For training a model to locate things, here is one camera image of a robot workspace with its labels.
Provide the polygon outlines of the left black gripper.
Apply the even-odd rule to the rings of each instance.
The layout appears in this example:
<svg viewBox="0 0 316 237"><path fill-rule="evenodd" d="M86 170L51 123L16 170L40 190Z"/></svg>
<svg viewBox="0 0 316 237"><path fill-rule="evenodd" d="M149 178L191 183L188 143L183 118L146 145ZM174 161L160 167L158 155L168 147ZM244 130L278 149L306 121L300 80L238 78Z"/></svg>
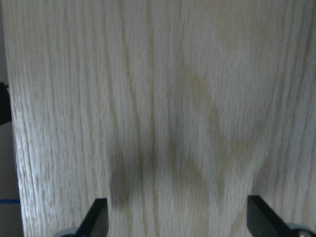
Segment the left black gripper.
<svg viewBox="0 0 316 237"><path fill-rule="evenodd" d="M0 125L12 121L8 85L0 83Z"/></svg>

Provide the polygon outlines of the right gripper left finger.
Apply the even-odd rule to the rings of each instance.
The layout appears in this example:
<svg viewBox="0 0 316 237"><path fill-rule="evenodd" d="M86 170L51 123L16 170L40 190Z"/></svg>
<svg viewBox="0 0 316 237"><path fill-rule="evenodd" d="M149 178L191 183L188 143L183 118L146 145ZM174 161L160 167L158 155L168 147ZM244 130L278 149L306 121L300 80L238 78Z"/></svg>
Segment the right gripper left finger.
<svg viewBox="0 0 316 237"><path fill-rule="evenodd" d="M97 198L75 233L76 237L106 237L109 232L108 202Z"/></svg>

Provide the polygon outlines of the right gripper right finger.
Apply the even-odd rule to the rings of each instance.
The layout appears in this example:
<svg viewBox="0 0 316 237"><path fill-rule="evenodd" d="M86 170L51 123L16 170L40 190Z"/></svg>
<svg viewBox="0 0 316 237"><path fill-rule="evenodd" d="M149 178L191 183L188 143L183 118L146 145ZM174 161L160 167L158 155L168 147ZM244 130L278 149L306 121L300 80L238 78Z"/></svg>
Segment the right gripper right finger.
<svg viewBox="0 0 316 237"><path fill-rule="evenodd" d="M247 197L246 225L253 237L298 237L260 196Z"/></svg>

